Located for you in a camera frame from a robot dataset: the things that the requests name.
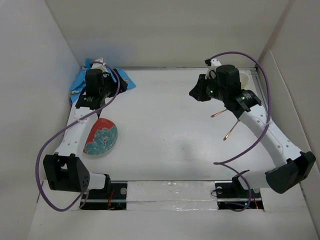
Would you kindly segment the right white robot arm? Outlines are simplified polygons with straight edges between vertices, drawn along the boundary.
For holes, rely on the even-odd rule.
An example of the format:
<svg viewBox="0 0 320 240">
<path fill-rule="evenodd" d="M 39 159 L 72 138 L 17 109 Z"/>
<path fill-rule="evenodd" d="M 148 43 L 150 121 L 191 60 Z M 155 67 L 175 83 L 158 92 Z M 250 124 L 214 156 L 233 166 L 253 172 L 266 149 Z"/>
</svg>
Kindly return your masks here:
<svg viewBox="0 0 320 240">
<path fill-rule="evenodd" d="M 231 64 L 221 64 L 217 59 L 205 60 L 207 73 L 200 74 L 189 95 L 198 102 L 216 99 L 246 125 L 271 157 L 274 168 L 233 177 L 231 191 L 243 197 L 249 189 L 271 188 L 283 194 L 305 180 L 316 157 L 294 145 L 271 120 L 262 101 L 249 89 L 243 89 L 239 70 Z"/>
</svg>

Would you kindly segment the red and teal floral plate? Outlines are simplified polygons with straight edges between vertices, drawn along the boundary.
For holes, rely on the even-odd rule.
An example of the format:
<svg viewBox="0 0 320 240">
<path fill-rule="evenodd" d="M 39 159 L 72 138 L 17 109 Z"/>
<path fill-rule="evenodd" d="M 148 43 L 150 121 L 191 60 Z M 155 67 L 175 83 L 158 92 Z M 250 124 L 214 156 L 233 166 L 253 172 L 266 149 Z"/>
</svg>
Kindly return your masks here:
<svg viewBox="0 0 320 240">
<path fill-rule="evenodd" d="M 115 146 L 117 139 L 117 126 L 109 119 L 98 118 L 88 134 L 82 152 L 91 158 L 105 156 Z"/>
</svg>

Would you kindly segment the copper spoon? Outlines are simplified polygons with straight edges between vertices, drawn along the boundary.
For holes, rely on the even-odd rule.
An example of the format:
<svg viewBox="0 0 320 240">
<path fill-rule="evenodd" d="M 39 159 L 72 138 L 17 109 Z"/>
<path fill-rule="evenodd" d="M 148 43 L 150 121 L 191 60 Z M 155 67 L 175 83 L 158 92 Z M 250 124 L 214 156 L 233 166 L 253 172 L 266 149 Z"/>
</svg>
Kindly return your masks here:
<svg viewBox="0 0 320 240">
<path fill-rule="evenodd" d="M 212 114 L 210 117 L 211 117 L 211 118 L 217 117 L 218 115 L 220 115 L 220 114 L 222 114 L 222 113 L 224 113 L 224 112 L 226 112 L 226 111 L 228 111 L 228 110 L 227 110 L 227 109 L 224 109 L 224 110 L 222 110 L 222 111 L 219 111 L 219 112 L 217 112 L 217 113 Z"/>
</svg>

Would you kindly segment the blue space-print cloth placemat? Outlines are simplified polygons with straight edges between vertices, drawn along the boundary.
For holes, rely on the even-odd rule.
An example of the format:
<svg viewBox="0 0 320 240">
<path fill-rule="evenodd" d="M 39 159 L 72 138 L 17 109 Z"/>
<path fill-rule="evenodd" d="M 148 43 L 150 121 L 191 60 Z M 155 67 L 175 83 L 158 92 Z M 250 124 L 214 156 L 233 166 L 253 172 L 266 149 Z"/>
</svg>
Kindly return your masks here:
<svg viewBox="0 0 320 240">
<path fill-rule="evenodd" d="M 79 73 L 76 75 L 76 77 L 75 77 L 75 79 L 69 89 L 69 101 L 71 104 L 73 104 L 74 102 L 77 101 L 77 99 L 81 95 L 82 90 L 86 86 L 86 83 L 85 83 L 86 71 L 92 68 L 91 62 L 93 62 L 93 61 L 100 62 L 100 63 L 105 62 L 103 57 L 98 58 L 96 60 L 92 60 L 89 58 L 85 59 L 84 66 L 81 68 Z M 132 90 L 136 87 L 136 84 L 131 80 L 131 78 L 127 75 L 127 73 L 123 69 L 114 68 L 113 70 L 117 73 L 119 78 L 122 78 L 127 83 L 127 90 Z"/>
</svg>

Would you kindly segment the pale yellow ceramic cup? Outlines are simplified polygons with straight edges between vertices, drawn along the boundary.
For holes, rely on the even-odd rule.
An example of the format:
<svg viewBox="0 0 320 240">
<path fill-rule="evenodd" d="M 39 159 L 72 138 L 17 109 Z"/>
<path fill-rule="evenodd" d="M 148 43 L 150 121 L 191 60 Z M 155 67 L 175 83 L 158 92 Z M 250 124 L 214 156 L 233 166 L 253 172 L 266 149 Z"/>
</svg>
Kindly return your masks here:
<svg viewBox="0 0 320 240">
<path fill-rule="evenodd" d="M 247 85 L 249 84 L 250 80 L 252 79 L 252 75 L 247 72 L 240 72 L 239 73 L 239 79 L 241 83 L 241 88 L 245 89 Z"/>
</svg>

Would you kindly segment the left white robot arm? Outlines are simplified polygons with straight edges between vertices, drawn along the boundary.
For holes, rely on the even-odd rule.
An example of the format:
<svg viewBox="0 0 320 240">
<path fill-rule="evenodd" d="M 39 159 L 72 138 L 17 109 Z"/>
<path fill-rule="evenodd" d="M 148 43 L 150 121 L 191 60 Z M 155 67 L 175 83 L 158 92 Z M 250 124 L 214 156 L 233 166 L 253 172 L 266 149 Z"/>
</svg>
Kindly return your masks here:
<svg viewBox="0 0 320 240">
<path fill-rule="evenodd" d="M 74 105 L 74 119 L 63 130 L 63 140 L 53 154 L 43 159 L 43 167 L 51 190 L 84 193 L 94 190 L 100 198 L 111 194 L 108 174 L 92 173 L 81 160 L 81 154 L 102 154 L 113 146 L 118 136 L 116 126 L 100 114 L 115 97 L 127 90 L 127 82 L 114 68 L 106 66 L 102 58 L 94 60 L 84 76 L 85 86 Z"/>
</svg>

